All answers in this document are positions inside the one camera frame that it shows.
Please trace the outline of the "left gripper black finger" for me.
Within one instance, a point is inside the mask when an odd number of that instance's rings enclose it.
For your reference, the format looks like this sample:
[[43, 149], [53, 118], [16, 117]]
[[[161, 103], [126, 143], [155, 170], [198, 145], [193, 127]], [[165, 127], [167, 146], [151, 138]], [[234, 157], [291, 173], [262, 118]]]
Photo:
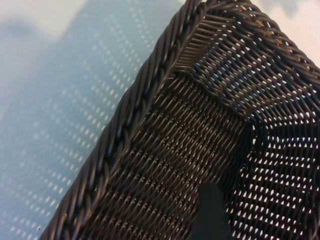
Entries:
[[229, 217], [219, 187], [205, 183], [199, 188], [196, 216], [197, 240], [228, 240]]

